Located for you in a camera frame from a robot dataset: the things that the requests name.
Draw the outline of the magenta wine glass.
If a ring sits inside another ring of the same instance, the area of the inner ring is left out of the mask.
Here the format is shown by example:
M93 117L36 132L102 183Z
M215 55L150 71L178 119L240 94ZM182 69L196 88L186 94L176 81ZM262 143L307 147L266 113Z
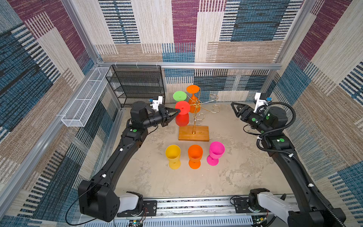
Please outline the magenta wine glass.
M209 147L209 156L207 157L207 163L211 166L217 166L219 159L225 153L225 146L223 143L215 141L212 142Z

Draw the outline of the orange wine glass back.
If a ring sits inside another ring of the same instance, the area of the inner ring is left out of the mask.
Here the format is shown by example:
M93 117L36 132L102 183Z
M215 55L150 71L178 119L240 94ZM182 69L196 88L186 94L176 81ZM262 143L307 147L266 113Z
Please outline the orange wine glass back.
M197 85L190 85L187 87L186 90L192 95L188 101L188 103L190 104L190 113L198 113L200 111L200 101L196 97L196 94L200 91L200 87L198 87Z

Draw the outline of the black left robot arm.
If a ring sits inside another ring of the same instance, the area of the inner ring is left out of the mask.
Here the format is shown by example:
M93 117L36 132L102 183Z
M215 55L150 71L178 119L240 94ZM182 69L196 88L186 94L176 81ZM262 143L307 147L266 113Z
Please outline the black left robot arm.
M127 192L118 196L115 187L126 165L148 136L148 129L167 126L180 112L180 109L163 104L159 104L156 110L143 101L132 104L130 119L116 150L91 180L83 180L78 187L81 214L110 222L118 213L140 214L143 211L141 194Z

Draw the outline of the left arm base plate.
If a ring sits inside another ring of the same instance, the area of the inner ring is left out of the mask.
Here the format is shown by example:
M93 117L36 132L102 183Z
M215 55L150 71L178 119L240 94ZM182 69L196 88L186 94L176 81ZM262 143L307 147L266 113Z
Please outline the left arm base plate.
M157 215L157 200L146 200L143 202L143 209L141 211L123 211L118 213L118 218L128 217L142 217L146 212L147 217L154 217Z

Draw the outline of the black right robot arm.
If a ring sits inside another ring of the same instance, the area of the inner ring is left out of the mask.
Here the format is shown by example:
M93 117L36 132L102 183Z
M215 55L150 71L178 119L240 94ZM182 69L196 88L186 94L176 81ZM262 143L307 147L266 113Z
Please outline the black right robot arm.
M297 206L274 196L265 188L251 189L248 204L252 211L270 211L290 227L343 227L346 216L341 208L334 208L323 196L304 165L296 149L283 130L296 120L295 110L283 102L262 105L268 107L266 114L257 112L245 104L231 103L234 114L241 121L259 131L256 146L267 152L282 171Z

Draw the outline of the green wine glass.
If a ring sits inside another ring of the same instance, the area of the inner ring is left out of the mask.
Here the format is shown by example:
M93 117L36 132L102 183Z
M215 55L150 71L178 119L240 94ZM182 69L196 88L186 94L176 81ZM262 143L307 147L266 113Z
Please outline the green wine glass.
M173 99L176 102L185 101L187 99L187 94L183 91L177 91L173 94Z

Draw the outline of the orange wine glass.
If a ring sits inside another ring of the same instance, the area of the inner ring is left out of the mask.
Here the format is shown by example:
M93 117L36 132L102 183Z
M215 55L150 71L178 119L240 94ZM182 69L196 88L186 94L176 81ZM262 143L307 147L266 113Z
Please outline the orange wine glass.
M192 95L188 101L188 103L190 104L190 113L198 113L200 111L200 101L196 97L196 94L200 91L200 87L198 87L197 85L190 85L187 87L186 90Z
M203 149L199 145L192 145L188 149L189 166L192 169L198 169L201 165Z

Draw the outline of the red wine glass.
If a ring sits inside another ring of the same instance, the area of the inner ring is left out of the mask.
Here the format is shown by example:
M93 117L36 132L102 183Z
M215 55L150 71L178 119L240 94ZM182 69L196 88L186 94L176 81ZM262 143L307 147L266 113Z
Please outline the red wine glass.
M190 118L189 118L189 111L190 111L190 104L186 101L179 101L175 105L176 109L180 110L180 113L176 117L176 124L179 127L184 127L189 124Z

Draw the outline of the yellow wine glass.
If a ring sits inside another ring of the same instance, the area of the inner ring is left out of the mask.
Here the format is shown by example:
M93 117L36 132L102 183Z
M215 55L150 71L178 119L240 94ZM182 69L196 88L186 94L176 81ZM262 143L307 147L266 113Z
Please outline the yellow wine glass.
M170 145L165 150L165 156L169 161L169 167L173 170L178 169L181 166L180 156L181 149L177 145Z

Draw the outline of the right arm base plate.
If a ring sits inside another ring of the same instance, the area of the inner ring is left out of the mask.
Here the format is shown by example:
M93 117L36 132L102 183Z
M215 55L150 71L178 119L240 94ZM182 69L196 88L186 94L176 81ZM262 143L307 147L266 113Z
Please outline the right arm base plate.
M236 213L267 213L266 209L252 209L249 207L248 197L232 196L230 198L231 205L235 208Z

